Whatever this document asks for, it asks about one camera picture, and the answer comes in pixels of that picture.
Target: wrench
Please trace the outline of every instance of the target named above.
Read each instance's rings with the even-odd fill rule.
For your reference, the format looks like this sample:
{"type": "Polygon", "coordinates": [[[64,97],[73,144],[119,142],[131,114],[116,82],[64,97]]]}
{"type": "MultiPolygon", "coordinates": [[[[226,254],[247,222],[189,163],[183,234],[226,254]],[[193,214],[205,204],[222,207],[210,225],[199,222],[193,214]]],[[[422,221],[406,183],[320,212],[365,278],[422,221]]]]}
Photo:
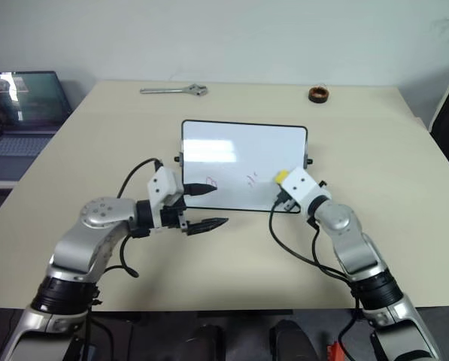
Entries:
{"type": "Polygon", "coordinates": [[[140,94],[168,94],[168,93],[186,93],[193,96],[205,96],[208,93],[208,88],[205,85],[192,84],[184,88],[155,88],[155,89],[141,89],[140,94]]]}

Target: yellow marker cap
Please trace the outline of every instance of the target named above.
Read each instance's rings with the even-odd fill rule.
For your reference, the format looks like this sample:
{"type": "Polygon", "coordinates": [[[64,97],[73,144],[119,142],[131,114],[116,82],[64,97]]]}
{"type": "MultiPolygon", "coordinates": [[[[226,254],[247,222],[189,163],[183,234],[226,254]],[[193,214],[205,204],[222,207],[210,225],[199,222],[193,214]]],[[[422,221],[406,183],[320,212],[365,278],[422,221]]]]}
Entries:
{"type": "Polygon", "coordinates": [[[280,171],[278,175],[275,177],[275,182],[281,185],[288,176],[288,174],[289,174],[288,171],[280,171]]]}

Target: laptop screen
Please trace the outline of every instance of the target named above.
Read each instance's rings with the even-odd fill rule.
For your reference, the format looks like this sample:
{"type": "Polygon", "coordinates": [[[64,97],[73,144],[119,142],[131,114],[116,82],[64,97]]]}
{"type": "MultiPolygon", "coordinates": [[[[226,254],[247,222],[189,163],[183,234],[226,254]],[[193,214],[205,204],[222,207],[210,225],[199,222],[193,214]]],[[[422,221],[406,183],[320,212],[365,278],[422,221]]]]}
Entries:
{"type": "Polygon", "coordinates": [[[0,73],[4,130],[58,129],[72,110],[54,71],[0,73]]]}

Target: laptop keyboard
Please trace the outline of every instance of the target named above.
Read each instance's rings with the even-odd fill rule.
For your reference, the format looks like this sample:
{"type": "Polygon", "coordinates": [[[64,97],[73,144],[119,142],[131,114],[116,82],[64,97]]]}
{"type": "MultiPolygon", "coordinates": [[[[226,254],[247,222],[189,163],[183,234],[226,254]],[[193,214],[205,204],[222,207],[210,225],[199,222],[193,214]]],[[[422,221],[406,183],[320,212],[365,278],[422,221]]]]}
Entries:
{"type": "Polygon", "coordinates": [[[50,138],[3,138],[0,156],[37,156],[50,138]]]}

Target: beige tabletop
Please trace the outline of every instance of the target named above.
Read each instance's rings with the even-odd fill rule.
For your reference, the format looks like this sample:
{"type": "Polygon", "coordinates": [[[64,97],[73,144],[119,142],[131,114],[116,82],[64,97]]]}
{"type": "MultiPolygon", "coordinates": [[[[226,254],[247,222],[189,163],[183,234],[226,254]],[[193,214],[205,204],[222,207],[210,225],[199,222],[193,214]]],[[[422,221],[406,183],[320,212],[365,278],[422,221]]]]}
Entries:
{"type": "MultiPolygon", "coordinates": [[[[306,126],[308,169],[351,206],[416,306],[449,305],[449,165],[392,87],[330,87],[323,105],[307,86],[208,83],[209,94],[140,95],[143,86],[104,81],[84,99],[0,209],[0,307],[23,308],[83,204],[115,196],[129,170],[156,156],[178,169],[184,119],[306,126]]],[[[152,167],[124,196],[147,198],[152,167]]],[[[98,311],[350,307],[345,285],[294,259],[273,242],[268,215],[187,211],[188,220],[228,217],[219,229],[187,237],[169,229],[131,240],[128,264],[140,278],[112,271],[99,282],[98,311]]],[[[275,230],[310,253],[313,229],[279,214],[275,230]]],[[[318,253],[337,266],[321,235],[318,253]]],[[[110,264],[117,263],[114,254],[110,264]]]]}

